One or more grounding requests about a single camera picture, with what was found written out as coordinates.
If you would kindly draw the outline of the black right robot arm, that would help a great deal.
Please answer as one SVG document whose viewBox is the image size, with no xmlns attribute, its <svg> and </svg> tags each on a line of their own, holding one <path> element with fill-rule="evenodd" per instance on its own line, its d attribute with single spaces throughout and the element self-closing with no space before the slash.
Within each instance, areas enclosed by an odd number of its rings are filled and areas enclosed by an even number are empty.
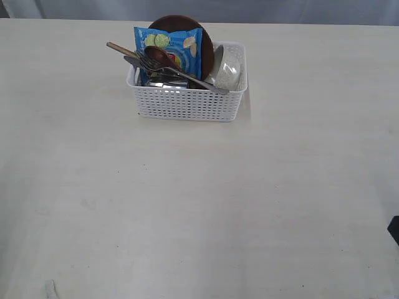
<svg viewBox="0 0 399 299">
<path fill-rule="evenodd" d="M 391 219 L 387 231 L 390 233 L 397 245 L 399 245 L 399 216 L 394 216 Z"/>
</svg>

